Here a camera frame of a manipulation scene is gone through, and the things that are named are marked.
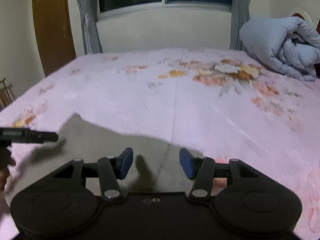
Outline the left hand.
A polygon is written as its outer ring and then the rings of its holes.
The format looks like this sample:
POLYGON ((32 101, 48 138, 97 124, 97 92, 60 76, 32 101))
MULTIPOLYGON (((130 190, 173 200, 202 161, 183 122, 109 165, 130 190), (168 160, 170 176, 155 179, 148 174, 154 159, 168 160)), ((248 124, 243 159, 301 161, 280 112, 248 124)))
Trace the left hand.
POLYGON ((7 184, 8 178, 10 176, 9 166, 15 166, 16 161, 10 156, 1 157, 1 171, 0 171, 0 187, 1 192, 4 191, 7 184))

